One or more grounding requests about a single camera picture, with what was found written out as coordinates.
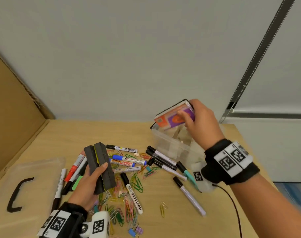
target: container handle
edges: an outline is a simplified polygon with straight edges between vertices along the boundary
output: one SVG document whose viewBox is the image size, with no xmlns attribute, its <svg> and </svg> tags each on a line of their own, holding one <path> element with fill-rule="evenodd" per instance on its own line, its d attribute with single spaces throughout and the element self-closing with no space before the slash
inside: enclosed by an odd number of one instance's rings
<svg viewBox="0 0 301 238">
<path fill-rule="evenodd" d="M 25 180 L 22 180 L 21 182 L 19 182 L 19 184 L 16 186 L 16 188 L 15 188 L 15 190 L 14 190 L 14 192 L 13 192 L 11 198 L 10 198 L 10 201 L 8 202 L 8 205 L 7 205 L 7 211 L 8 212 L 14 213 L 14 212 L 21 211 L 22 206 L 13 208 L 12 207 L 13 202 L 15 201 L 22 184 L 25 183 L 25 182 L 28 182 L 28 181 L 32 181 L 33 179 L 34 179 L 34 177 L 31 177 L 31 178 L 28 178 L 28 179 L 25 179 Z"/>
</svg>

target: white wall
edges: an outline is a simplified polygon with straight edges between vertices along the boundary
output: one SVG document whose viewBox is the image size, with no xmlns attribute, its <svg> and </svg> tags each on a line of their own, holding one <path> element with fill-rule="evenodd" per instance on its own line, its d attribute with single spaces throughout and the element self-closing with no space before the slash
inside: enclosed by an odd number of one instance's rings
<svg viewBox="0 0 301 238">
<path fill-rule="evenodd" d="M 301 114 L 301 0 L 296 0 L 235 112 Z"/>
<path fill-rule="evenodd" d="M 301 120 L 226 118 L 238 128 L 273 181 L 301 182 Z"/>
<path fill-rule="evenodd" d="M 58 118 L 220 118 L 282 0 L 0 0 L 0 52 Z"/>
</svg>

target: black cable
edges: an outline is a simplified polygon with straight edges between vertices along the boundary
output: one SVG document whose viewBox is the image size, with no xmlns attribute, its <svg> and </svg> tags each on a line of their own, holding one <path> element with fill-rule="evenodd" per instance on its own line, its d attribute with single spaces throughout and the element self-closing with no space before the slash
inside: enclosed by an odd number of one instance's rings
<svg viewBox="0 0 301 238">
<path fill-rule="evenodd" d="M 221 186 L 218 186 L 218 185 L 216 185 L 216 184 L 212 184 L 212 185 L 215 186 L 215 187 L 219 187 L 219 188 L 223 189 Z M 234 203 L 234 200 L 232 199 L 232 197 L 230 196 L 230 194 L 229 194 L 225 189 L 223 189 L 223 190 L 225 191 L 225 193 L 228 194 L 228 196 L 230 197 L 230 199 L 231 199 L 232 202 L 233 202 L 233 205 L 234 205 L 234 208 L 235 208 L 235 211 L 236 211 L 236 215 L 237 215 L 237 220 L 238 220 L 238 222 L 239 222 L 240 237 L 243 238 L 243 236 L 242 236 L 242 229 L 241 229 L 241 222 L 240 222 L 240 216 L 239 216 L 239 212 L 237 211 L 237 208 L 236 208 L 236 205 L 235 205 L 235 203 Z"/>
</svg>

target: table surface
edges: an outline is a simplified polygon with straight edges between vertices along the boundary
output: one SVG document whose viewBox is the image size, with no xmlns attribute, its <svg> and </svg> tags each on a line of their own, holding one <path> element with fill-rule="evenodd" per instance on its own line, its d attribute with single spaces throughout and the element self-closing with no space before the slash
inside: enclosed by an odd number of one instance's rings
<svg viewBox="0 0 301 238">
<path fill-rule="evenodd" d="M 65 168 L 69 169 L 84 147 L 97 142 L 136 148 L 139 152 L 145 152 L 148 145 L 152 146 L 155 143 L 149 128 L 151 124 L 150 122 L 50 120 L 15 164 L 65 157 Z M 245 143 L 235 125 L 224 124 L 223 127 L 226 138 L 237 140 L 253 155 L 251 148 Z M 270 181 L 255 156 L 254 162 L 259 166 L 261 174 Z M 157 174 L 146 180 L 141 179 L 141 182 L 144 192 L 136 192 L 144 210 L 144 213 L 138 216 L 138 222 L 144 229 L 141 238 L 239 237 L 234 206 L 223 190 L 217 188 L 211 193 L 199 193 L 190 182 L 184 182 L 185 187 L 207 212 L 207 215 L 202 217 L 176 186 L 172 175 L 168 172 L 159 170 Z M 220 185 L 229 192 L 238 207 L 243 236 L 257 237 L 231 189 L 223 183 Z M 67 201 L 70 195 L 71 192 L 63 196 L 62 201 Z M 168 206 L 165 210 L 165 218 L 162 218 L 160 214 L 161 201 Z M 123 228 L 120 228 L 118 224 L 115 225 L 115 234 L 111 237 L 130 237 L 126 228 L 127 224 Z"/>
</svg>

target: blue floor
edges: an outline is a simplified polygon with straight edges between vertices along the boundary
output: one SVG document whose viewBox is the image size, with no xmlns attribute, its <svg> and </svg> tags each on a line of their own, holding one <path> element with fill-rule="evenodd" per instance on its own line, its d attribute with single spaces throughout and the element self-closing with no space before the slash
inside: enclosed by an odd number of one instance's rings
<svg viewBox="0 0 301 238">
<path fill-rule="evenodd" d="M 301 211 L 301 183 L 274 182 L 277 189 Z"/>
</svg>

